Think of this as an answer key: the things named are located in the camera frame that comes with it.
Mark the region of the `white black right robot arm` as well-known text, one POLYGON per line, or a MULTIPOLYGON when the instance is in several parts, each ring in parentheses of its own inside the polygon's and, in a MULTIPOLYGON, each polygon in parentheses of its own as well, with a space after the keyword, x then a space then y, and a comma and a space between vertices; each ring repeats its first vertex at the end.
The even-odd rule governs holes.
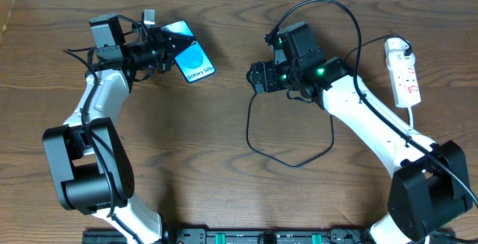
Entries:
POLYGON ((388 212, 369 229, 373 243, 461 240, 441 231, 468 212, 471 193, 463 150, 452 140, 438 144, 384 105, 339 57, 326 59, 305 22, 278 31, 273 60, 251 65, 254 92, 300 92, 340 119, 380 159, 392 178, 388 212))

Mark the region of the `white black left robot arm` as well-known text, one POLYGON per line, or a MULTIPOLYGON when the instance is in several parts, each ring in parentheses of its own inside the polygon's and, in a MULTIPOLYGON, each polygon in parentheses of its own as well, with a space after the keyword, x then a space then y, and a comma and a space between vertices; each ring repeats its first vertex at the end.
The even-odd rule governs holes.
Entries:
POLYGON ((132 165, 115 125, 137 83, 177 66, 187 82, 215 68, 185 21, 158 26, 145 10, 133 21, 135 41, 127 43, 116 13, 89 21, 95 41, 86 48, 85 91, 66 121, 43 134, 43 147, 60 205, 106 221, 117 243, 176 243, 174 230, 135 191, 132 165))

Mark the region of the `blue Galaxy smartphone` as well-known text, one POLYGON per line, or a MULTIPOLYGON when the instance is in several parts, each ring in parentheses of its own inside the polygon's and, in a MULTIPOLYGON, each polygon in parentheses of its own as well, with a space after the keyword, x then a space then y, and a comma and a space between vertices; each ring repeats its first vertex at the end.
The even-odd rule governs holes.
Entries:
MULTIPOLYGON (((168 31, 179 32, 186 35, 194 35, 189 25, 184 20, 165 25, 161 28, 166 28, 168 31)), ((192 46, 174 57, 174 61, 183 74, 184 79, 189 84, 207 78, 216 72, 214 65, 208 58, 197 38, 192 46)))

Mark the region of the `white power strip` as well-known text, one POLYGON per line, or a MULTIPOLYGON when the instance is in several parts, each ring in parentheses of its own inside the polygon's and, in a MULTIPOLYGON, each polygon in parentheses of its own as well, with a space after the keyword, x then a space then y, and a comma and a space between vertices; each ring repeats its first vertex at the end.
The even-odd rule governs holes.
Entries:
POLYGON ((415 69, 415 55, 406 57, 407 41, 392 37, 385 41, 385 63, 391 79, 394 103, 398 108, 409 108, 421 102, 415 69))

